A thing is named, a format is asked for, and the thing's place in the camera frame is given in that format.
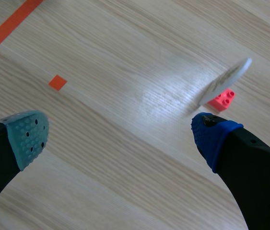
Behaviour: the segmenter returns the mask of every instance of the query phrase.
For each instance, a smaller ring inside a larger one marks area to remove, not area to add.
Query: wooden floor
[[[23,2],[0,0],[0,24]],[[204,88],[246,57],[221,116],[270,145],[270,0],[44,1],[0,45],[0,117],[50,120],[0,195],[0,230],[247,229],[190,130]]]

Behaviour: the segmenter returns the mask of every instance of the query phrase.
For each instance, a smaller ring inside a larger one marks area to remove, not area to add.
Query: blue rubber tip
[[[40,111],[27,111],[0,119],[21,171],[42,152],[47,143],[48,119]]]
[[[235,121],[220,122],[215,126],[207,127],[204,125],[203,117],[212,115],[211,113],[199,113],[191,123],[194,142],[202,151],[203,157],[212,171],[216,173],[217,162],[222,146],[230,132],[238,128],[243,128],[242,124]]]

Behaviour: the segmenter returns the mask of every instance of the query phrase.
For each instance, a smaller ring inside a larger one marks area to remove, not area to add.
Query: orange tape square
[[[64,80],[61,76],[56,75],[50,82],[49,85],[55,90],[59,91],[68,81]]]

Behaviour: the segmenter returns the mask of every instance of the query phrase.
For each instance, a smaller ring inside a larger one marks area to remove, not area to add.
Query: red lego brick
[[[218,95],[216,98],[209,101],[208,104],[214,107],[215,109],[217,109],[218,111],[223,111],[223,110],[226,110],[230,106],[234,98],[235,98],[235,93],[230,89],[226,89],[223,93]]]

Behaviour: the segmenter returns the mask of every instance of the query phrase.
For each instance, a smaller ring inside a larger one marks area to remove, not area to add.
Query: textured rubber pad
[[[21,171],[44,149],[48,137],[48,119],[40,111],[27,111],[0,119]]]

